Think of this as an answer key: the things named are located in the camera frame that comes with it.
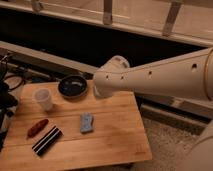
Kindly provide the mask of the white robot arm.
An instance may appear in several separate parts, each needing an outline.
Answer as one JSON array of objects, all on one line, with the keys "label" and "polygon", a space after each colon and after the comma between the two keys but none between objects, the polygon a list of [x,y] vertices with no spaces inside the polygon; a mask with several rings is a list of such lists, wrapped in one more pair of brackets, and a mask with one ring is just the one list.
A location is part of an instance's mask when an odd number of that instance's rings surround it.
[{"label": "white robot arm", "polygon": [[[116,55],[96,70],[94,94],[118,91],[213,102],[213,48],[131,67]],[[213,121],[180,164],[178,171],[213,171]]]}]

